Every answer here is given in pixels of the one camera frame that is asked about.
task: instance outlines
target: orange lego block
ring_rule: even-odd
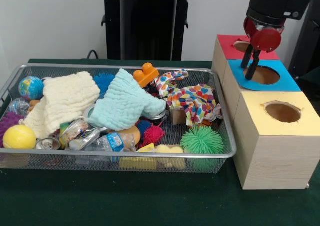
[[[133,73],[133,78],[138,82],[141,88],[150,84],[158,76],[159,71],[149,62],[142,66],[142,70],[136,70]]]

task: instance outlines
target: yellow ball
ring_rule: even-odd
[[[36,134],[31,128],[16,125],[5,132],[3,146],[6,149],[32,150],[36,145],[36,140]]]

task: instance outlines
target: black cable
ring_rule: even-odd
[[[98,56],[98,54],[97,54],[97,52],[95,50],[91,50],[86,58],[90,59],[90,56],[91,56],[92,53],[94,53],[95,58],[98,60],[99,56]]]

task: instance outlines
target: light blue washcloth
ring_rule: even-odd
[[[104,99],[96,102],[88,122],[114,131],[127,130],[136,124],[143,112],[155,117],[166,105],[164,100],[144,91],[130,73],[120,69]]]

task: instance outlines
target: circular hole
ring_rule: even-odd
[[[243,70],[244,76],[246,76],[248,68]],[[254,72],[252,81],[261,85],[274,85],[280,80],[280,75],[272,68],[266,66],[258,66]]]
[[[274,119],[283,123],[294,123],[301,118],[301,111],[287,102],[270,102],[265,110]]]
[[[233,46],[236,50],[245,53],[247,51],[248,46],[250,45],[250,42],[247,41],[236,41]]]

